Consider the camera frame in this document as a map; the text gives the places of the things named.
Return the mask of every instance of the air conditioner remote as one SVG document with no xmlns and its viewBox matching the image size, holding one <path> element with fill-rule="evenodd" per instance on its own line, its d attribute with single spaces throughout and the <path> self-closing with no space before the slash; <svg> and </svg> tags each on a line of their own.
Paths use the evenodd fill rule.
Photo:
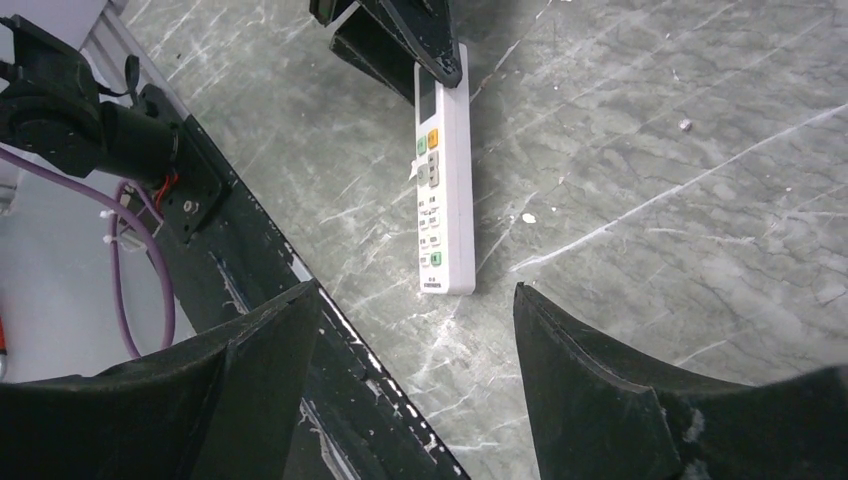
<svg viewBox="0 0 848 480">
<path fill-rule="evenodd" d="M 445 88 L 415 64 L 418 271 L 421 291 L 467 295 L 476 286 L 468 51 L 462 82 Z"/>
</svg>

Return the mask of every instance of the marble floor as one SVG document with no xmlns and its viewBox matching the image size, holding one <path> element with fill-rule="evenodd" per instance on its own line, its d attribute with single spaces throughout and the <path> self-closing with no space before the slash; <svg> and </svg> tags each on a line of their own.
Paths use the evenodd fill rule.
<svg viewBox="0 0 848 480">
<path fill-rule="evenodd" d="M 466 298 L 417 292 L 412 107 L 329 52 L 307 0 L 139 0 L 123 18 L 474 478 L 538 476 L 518 281 L 722 379 L 848 362 L 848 1 L 454 4 L 474 92 Z"/>
</svg>

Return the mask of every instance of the purple cable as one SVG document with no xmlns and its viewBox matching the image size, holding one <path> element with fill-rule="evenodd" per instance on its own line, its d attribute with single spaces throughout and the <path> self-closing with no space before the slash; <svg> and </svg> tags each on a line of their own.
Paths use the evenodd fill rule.
<svg viewBox="0 0 848 480">
<path fill-rule="evenodd" d="M 129 186 L 129 182 L 122 180 L 118 182 L 118 188 L 115 190 L 115 200 L 120 202 L 121 195 L 124 189 Z M 118 215 L 109 215 L 109 254 L 112 258 L 112 294 L 115 300 L 115 313 L 118 315 L 118 327 L 121 330 L 121 339 L 124 341 L 124 346 L 127 348 L 132 358 L 141 357 L 138 347 L 132 339 L 130 332 L 130 324 L 127 321 L 127 312 L 124 307 L 124 292 L 121 284 L 121 255 L 118 250 Z"/>
<path fill-rule="evenodd" d="M 147 251 L 150 255 L 150 261 L 153 263 L 153 268 L 156 270 L 156 273 L 159 274 L 159 282 L 162 285 L 162 296 L 165 301 L 165 334 L 162 337 L 162 349 L 170 347 L 174 343 L 174 329 L 176 327 L 176 305 L 174 302 L 174 287 L 171 283 L 171 276 L 168 273 L 168 266 L 165 264 L 165 258 L 162 256 L 162 252 L 159 250 L 159 246 L 156 245 L 156 241 L 153 239 L 153 235 L 145 228 L 144 224 L 139 220 L 137 216 L 135 216 L 128 208 L 121 205 L 120 202 L 115 201 L 112 198 L 98 192 L 97 190 L 83 185 L 75 180 L 71 180 L 70 178 L 59 175 L 58 173 L 52 172 L 44 167 L 36 165 L 34 163 L 28 162 L 23 158 L 15 155 L 12 152 L 9 152 L 3 148 L 0 148 L 0 158 L 6 160 L 12 165 L 26 170 L 34 175 L 42 177 L 46 180 L 49 180 L 53 183 L 59 184 L 63 187 L 67 187 L 75 192 L 81 193 L 92 200 L 96 200 L 100 202 L 107 208 L 110 208 L 115 211 L 117 215 L 120 215 L 121 218 L 124 219 L 132 228 L 136 231 L 141 240 L 147 246 Z M 136 189 L 140 194 L 143 194 L 141 189 Z M 110 220 L 110 232 L 111 230 L 111 222 L 115 222 L 115 231 L 117 231 L 117 218 L 112 216 Z M 115 249 L 117 249 L 117 239 L 112 242 Z M 113 260 L 115 260 L 117 255 L 113 254 Z M 120 270 L 118 268 L 118 262 L 115 261 L 113 264 L 113 275 L 114 278 L 117 279 L 115 285 L 115 293 L 116 293 L 116 302 L 115 308 L 118 312 L 118 317 L 121 320 L 121 335 L 124 337 L 124 343 L 127 345 L 127 350 L 130 352 L 130 355 L 133 355 L 134 358 L 139 357 L 138 349 L 135 348 L 135 345 L 132 343 L 132 338 L 129 334 L 129 326 L 127 325 L 126 315 L 124 313 L 124 304 L 123 300 L 120 302 L 117 301 L 117 295 L 121 292 L 120 285 Z"/>
</svg>

